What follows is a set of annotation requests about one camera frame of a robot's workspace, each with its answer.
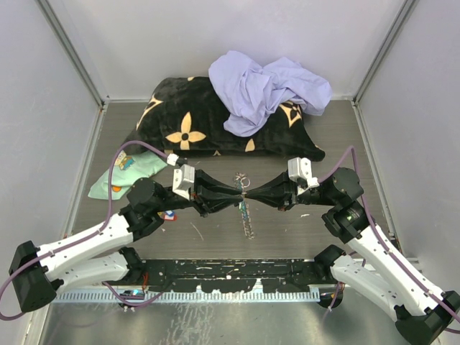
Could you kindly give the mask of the red tagged key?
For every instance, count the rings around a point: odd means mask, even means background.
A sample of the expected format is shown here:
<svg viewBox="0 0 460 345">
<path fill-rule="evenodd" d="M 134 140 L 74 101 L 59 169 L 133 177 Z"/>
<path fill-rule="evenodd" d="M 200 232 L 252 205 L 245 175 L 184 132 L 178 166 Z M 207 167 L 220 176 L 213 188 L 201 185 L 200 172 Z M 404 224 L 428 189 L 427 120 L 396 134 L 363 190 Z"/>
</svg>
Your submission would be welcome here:
<svg viewBox="0 0 460 345">
<path fill-rule="evenodd" d="M 158 212 L 158 215 L 165 221 L 176 221 L 177 214 L 174 211 L 161 211 Z"/>
</svg>

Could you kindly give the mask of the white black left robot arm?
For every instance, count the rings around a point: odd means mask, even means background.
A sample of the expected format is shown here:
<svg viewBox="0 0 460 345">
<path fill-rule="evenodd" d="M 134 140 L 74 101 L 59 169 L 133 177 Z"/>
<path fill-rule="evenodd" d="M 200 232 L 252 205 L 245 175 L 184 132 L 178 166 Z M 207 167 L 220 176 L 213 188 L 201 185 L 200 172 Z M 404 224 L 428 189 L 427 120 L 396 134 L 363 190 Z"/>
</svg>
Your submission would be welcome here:
<svg viewBox="0 0 460 345">
<path fill-rule="evenodd" d="M 158 228 L 160 213 L 193 208 L 201 216 L 237 204 L 242 192 L 202 170 L 176 169 L 170 187 L 140 178 L 127 194 L 128 204 L 101 224 L 50 244 L 20 244 L 9 268 L 21 312 L 38 310 L 73 286 L 101 280 L 135 285 L 144 276 L 142 261 L 130 247 Z"/>
</svg>

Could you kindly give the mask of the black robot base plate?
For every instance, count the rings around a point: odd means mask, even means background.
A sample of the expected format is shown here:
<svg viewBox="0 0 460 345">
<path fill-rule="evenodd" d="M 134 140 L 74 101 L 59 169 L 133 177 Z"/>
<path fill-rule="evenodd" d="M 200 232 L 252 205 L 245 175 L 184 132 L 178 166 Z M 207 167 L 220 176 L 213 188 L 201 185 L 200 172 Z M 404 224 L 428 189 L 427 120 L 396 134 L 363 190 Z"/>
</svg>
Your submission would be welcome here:
<svg viewBox="0 0 460 345">
<path fill-rule="evenodd" d="M 336 280 L 308 259 L 148 259 L 113 286 L 145 284 L 151 291 L 248 293 L 256 283 L 264 293 L 308 292 Z"/>
</svg>

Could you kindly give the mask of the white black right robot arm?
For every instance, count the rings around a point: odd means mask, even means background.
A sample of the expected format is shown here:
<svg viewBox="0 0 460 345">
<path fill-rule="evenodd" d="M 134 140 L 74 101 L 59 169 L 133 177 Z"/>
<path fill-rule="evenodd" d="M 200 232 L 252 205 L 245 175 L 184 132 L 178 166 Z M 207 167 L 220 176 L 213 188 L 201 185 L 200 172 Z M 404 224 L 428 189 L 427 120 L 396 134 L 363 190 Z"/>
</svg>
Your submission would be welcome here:
<svg viewBox="0 0 460 345">
<path fill-rule="evenodd" d="M 373 270 L 330 245 L 314 258 L 316 277 L 354 288 L 395 322 L 409 344 L 432 344 L 459 312 L 459 294 L 440 289 L 414 268 L 359 202 L 363 193 L 357 173 L 340 167 L 315 185 L 293 181 L 284 172 L 246 197 L 280 211 L 298 204 L 330 206 L 322 215 L 325 227 Z"/>
</svg>

